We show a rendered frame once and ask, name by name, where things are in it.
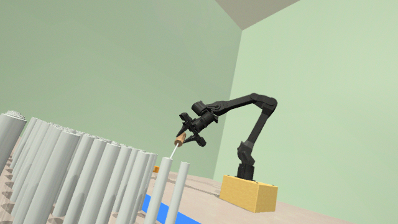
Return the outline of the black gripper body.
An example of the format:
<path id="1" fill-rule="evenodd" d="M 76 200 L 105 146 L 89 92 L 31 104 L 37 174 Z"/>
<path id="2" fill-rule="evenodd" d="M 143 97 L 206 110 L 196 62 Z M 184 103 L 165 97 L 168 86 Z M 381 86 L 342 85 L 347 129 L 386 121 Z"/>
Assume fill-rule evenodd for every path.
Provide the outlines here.
<path id="1" fill-rule="evenodd" d="M 203 137 L 200 137 L 198 133 L 201 132 L 202 129 L 206 128 L 208 126 L 206 120 L 203 117 L 199 117 L 197 120 L 195 120 L 193 123 L 190 122 L 190 117 L 188 113 L 182 113 L 179 115 L 182 121 L 185 121 L 184 123 L 187 123 L 189 128 L 193 132 L 193 136 L 195 136 L 198 140 L 197 144 L 201 147 L 206 146 L 206 141 L 204 140 Z"/>

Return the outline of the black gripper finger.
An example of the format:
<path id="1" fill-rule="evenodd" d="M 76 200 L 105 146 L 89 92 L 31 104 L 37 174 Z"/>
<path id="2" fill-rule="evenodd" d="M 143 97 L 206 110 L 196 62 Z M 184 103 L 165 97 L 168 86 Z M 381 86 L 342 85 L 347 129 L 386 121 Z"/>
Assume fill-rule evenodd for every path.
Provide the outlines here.
<path id="1" fill-rule="evenodd" d="M 183 126 L 182 126 L 182 128 L 181 128 L 181 130 L 179 131 L 179 133 L 176 135 L 176 138 L 178 137 L 178 136 L 180 136 L 182 133 L 184 133 L 189 127 L 188 127 L 188 125 L 187 125 L 187 123 L 182 123 L 183 124 Z"/>
<path id="2" fill-rule="evenodd" d="M 183 144 L 184 144 L 184 143 L 187 143 L 187 142 L 190 142 L 190 141 L 196 141 L 196 142 L 198 142 L 197 138 L 196 138 L 195 136 L 192 136 L 192 135 L 191 135 L 189 138 L 187 138 L 186 140 L 184 140 Z"/>

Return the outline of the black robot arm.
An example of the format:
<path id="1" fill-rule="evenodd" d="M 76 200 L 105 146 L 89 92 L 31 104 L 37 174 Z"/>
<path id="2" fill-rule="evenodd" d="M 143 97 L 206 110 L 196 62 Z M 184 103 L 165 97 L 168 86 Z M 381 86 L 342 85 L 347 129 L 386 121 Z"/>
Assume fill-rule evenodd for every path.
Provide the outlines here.
<path id="1" fill-rule="evenodd" d="M 213 121 L 218 123 L 218 116 L 227 113 L 229 110 L 249 105 L 251 103 L 262 109 L 262 112 L 248 139 L 245 142 L 241 141 L 237 148 L 237 155 L 242 163 L 239 163 L 238 174 L 235 177 L 255 182 L 255 180 L 253 180 L 255 169 L 253 165 L 255 160 L 251 156 L 252 149 L 269 116 L 275 111 L 277 100 L 257 93 L 251 93 L 250 95 L 242 96 L 233 100 L 216 101 L 207 105 L 200 100 L 192 105 L 192 110 L 198 116 L 203 117 L 209 125 Z"/>

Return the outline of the blue taped strip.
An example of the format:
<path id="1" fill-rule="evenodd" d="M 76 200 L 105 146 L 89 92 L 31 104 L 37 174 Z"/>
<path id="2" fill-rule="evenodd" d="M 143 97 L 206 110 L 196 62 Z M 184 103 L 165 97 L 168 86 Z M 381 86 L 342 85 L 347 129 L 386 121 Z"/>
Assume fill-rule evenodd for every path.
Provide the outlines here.
<path id="1" fill-rule="evenodd" d="M 150 202 L 150 195 L 146 194 L 146 197 L 144 199 L 144 204 L 142 206 L 142 211 L 147 213 L 147 208 L 149 206 L 149 202 Z M 164 205 L 161 202 L 160 208 L 159 208 L 159 212 L 158 212 L 158 216 L 157 216 L 156 220 L 161 222 L 162 224 L 164 224 L 165 220 L 167 218 L 168 209 L 169 209 L 169 206 Z M 201 223 L 196 222 L 192 218 L 189 218 L 189 217 L 185 216 L 184 214 L 178 212 L 175 224 L 201 224 Z"/>

